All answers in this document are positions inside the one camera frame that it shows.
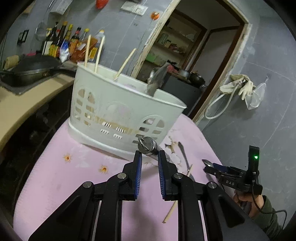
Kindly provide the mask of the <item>right hand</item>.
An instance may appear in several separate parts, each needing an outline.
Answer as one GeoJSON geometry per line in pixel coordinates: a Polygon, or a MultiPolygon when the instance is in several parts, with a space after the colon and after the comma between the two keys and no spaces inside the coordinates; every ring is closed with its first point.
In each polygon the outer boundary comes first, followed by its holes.
{"type": "Polygon", "coordinates": [[[250,218],[254,218],[257,216],[257,214],[260,213],[259,209],[256,207],[255,203],[257,206],[262,209],[264,206],[264,198],[262,195],[254,195],[252,196],[251,194],[243,193],[241,191],[234,191],[234,196],[233,200],[236,204],[242,207],[243,203],[246,202],[247,206],[249,206],[249,212],[248,216],[250,218]]]}

